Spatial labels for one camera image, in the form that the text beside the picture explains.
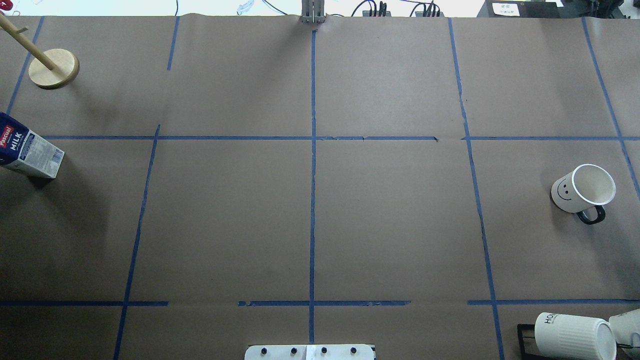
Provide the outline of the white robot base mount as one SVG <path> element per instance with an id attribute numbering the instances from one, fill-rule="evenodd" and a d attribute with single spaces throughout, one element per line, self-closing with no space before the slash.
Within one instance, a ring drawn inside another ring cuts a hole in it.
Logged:
<path id="1" fill-rule="evenodd" d="M 263 344 L 249 346 L 245 360 L 375 360 L 370 344 Z"/>

